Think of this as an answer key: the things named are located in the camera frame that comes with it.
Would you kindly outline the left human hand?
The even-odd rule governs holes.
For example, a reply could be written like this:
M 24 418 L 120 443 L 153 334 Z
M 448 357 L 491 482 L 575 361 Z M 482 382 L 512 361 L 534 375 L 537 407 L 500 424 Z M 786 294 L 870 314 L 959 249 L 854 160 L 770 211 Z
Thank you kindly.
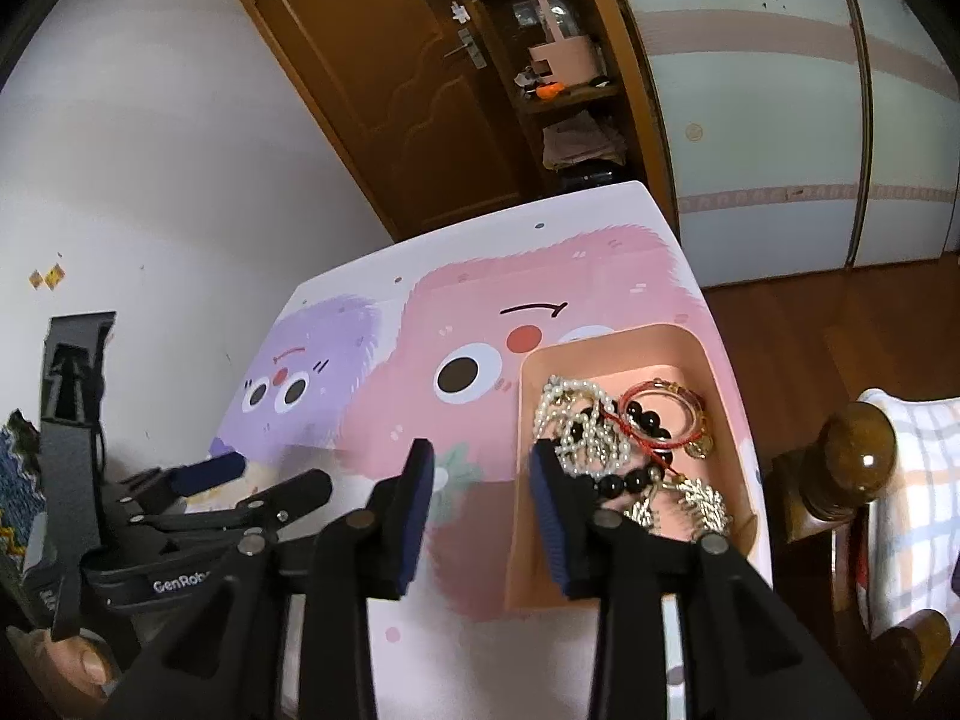
M 53 640 L 49 629 L 7 629 L 21 665 L 60 718 L 96 718 L 121 676 L 109 647 L 74 635 Z

